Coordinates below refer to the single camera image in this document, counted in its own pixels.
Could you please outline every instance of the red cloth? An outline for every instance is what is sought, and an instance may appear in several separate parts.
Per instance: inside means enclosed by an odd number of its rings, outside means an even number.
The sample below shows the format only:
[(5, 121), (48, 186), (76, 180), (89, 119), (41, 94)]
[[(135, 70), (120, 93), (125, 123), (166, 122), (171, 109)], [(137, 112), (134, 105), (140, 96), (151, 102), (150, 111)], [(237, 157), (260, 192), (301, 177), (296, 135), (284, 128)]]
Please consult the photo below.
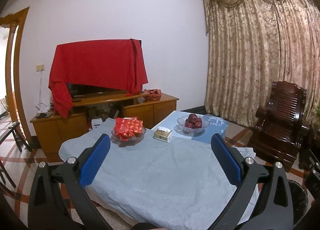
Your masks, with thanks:
[(138, 40), (98, 40), (58, 45), (49, 76), (53, 105), (62, 117), (72, 108), (66, 83), (138, 93), (148, 83)]

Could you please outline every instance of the bowl of apples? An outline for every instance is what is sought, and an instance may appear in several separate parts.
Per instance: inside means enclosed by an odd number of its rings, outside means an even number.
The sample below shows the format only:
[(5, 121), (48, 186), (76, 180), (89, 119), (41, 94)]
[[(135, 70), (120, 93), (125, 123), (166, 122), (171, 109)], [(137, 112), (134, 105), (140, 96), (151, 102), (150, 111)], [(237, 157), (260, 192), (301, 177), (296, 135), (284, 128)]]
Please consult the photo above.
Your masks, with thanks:
[(209, 120), (197, 117), (196, 114), (185, 115), (179, 118), (177, 122), (185, 133), (193, 135), (202, 133), (210, 124)]

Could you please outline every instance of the wooden door frame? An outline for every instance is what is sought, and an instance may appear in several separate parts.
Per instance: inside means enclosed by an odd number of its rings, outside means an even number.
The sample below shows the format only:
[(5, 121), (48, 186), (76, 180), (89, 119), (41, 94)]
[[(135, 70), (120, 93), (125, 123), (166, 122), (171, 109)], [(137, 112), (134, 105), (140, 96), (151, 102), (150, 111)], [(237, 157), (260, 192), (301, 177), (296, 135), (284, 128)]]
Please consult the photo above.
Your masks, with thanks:
[[(12, 31), (15, 31), (15, 28), (18, 27), (17, 31), (17, 36), (16, 36), (16, 42), (15, 42), (15, 47), (14, 47), (14, 55), (13, 55), (13, 83), (14, 83), (14, 92), (15, 92), (15, 100), (17, 103), (17, 110), (21, 122), (21, 126), (23, 129), (23, 132), (26, 136), (26, 139), (29, 144), (32, 143), (32, 138), (31, 138), (31, 133), (28, 127), (28, 123), (26, 120), (26, 116), (23, 110), (23, 105), (22, 105), (22, 98), (21, 98), (21, 91), (20, 91), (20, 72), (19, 72), (19, 63), (20, 63), (20, 47), (21, 47), (21, 40), (22, 40), (22, 33), (23, 33), (23, 28), (24, 24), (26, 22), (27, 14), (29, 11), (29, 7), (15, 13), (15, 14), (9, 14), (6, 17), (0, 17), (0, 26), (10, 28), (11, 32), (9, 33), (9, 38), (8, 38), (8, 44), (7, 44), (7, 50), (10, 47), (9, 44), (9, 39), (13, 40), (12, 36)], [(7, 55), (8, 59), (10, 59), (10, 65), (8, 66), (7, 62)], [(9, 88), (12, 88), (12, 83), (11, 83), (11, 55), (6, 54), (6, 78), (5, 78), (5, 84), (6, 84), (6, 91), (7, 91), (7, 99), (8, 99), (8, 107), (9, 107), (9, 112), (11, 115), (11, 119), (13, 122), (18, 122), (18, 117), (15, 111), (14, 103), (13, 103), (13, 93), (12, 90), (10, 91)]]

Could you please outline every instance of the fruit bowl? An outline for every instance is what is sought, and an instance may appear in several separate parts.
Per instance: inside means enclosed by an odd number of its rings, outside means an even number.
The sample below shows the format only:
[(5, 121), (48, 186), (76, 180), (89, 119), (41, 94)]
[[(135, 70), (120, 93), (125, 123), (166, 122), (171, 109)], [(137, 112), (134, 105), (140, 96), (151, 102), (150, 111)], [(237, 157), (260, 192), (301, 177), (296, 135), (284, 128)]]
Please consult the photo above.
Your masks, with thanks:
[(128, 138), (128, 139), (121, 139), (118, 135), (116, 135), (116, 132), (114, 130), (112, 130), (111, 134), (113, 135), (114, 138), (116, 138), (119, 141), (122, 141), (122, 142), (134, 142), (134, 141), (140, 140), (144, 136), (146, 131), (147, 130), (144, 127), (142, 127), (142, 133), (139, 133), (135, 137), (131, 137), (131, 138)]
[(185, 127), (184, 124), (185, 124), (186, 120), (188, 119), (188, 117), (189, 117), (188, 115), (185, 115), (177, 120), (178, 124), (181, 126), (181, 128), (183, 129), (183, 131), (185, 133), (199, 134), (199, 133), (202, 133), (202, 131), (204, 131), (204, 129), (210, 125), (209, 120), (205, 120), (202, 117), (200, 117), (202, 120), (202, 127), (201, 128), (192, 129), (192, 128)]

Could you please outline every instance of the floral curtain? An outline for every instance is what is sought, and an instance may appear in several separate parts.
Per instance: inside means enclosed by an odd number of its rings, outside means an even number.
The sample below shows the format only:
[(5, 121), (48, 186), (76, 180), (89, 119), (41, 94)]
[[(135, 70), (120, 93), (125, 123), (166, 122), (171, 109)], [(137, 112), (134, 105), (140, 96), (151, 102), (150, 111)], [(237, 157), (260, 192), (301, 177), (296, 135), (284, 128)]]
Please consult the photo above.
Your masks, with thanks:
[(312, 0), (204, 0), (209, 34), (205, 107), (245, 126), (272, 81), (307, 89), (304, 118), (320, 100), (320, 13)]

